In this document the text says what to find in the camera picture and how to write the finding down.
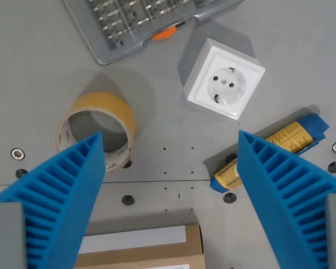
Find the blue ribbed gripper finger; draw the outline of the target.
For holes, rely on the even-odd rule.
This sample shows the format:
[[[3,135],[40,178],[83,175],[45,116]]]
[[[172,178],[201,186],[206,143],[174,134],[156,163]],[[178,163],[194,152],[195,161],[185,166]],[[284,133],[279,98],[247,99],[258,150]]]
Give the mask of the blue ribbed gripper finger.
[[[101,132],[61,151],[0,193],[24,212],[28,268],[73,268],[105,176]]]
[[[336,177],[243,130],[237,170],[280,268],[328,268],[325,205]]]

